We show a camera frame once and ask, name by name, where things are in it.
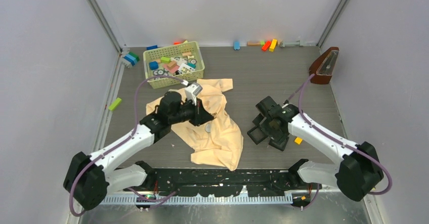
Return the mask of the peach cloth garment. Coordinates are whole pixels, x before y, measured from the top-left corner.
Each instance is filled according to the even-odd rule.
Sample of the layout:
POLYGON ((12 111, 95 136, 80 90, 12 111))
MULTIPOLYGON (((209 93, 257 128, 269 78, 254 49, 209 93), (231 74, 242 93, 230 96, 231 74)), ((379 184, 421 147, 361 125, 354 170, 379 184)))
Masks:
POLYGON ((193 126, 188 122, 174 124, 171 130, 194 150, 190 155, 192 163, 237 169, 243 151, 243 135, 239 126, 226 112, 224 92, 233 89, 233 79, 198 79, 202 92, 198 98, 206 111, 214 115, 211 133, 205 131, 205 123, 193 126))

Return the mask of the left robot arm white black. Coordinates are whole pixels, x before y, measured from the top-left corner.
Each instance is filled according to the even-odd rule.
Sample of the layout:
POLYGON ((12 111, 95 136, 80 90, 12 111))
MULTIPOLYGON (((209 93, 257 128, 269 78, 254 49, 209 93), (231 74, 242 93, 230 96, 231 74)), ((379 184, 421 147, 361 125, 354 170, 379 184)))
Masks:
POLYGON ((129 133, 96 152, 74 155, 63 187, 84 210, 94 209, 107 195, 129 187, 152 190, 156 171, 146 162, 137 161, 126 168, 119 166, 169 134, 172 125, 189 122, 201 126, 213 119, 201 99, 183 101, 178 92, 167 92, 155 110, 139 120, 129 133))

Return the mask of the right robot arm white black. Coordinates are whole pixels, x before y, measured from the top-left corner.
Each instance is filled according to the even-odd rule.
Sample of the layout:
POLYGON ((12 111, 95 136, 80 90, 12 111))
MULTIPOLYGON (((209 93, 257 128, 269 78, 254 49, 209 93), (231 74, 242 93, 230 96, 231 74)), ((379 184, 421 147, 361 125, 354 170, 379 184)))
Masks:
POLYGON ((257 145, 269 139, 269 146, 284 151, 290 136, 312 145, 332 163, 300 159, 288 169, 289 183, 296 189, 307 183, 337 187, 349 199, 361 201, 384 179, 376 149, 368 142, 357 144, 320 125, 298 106, 276 103, 270 96, 255 106, 258 115, 247 135, 257 145))

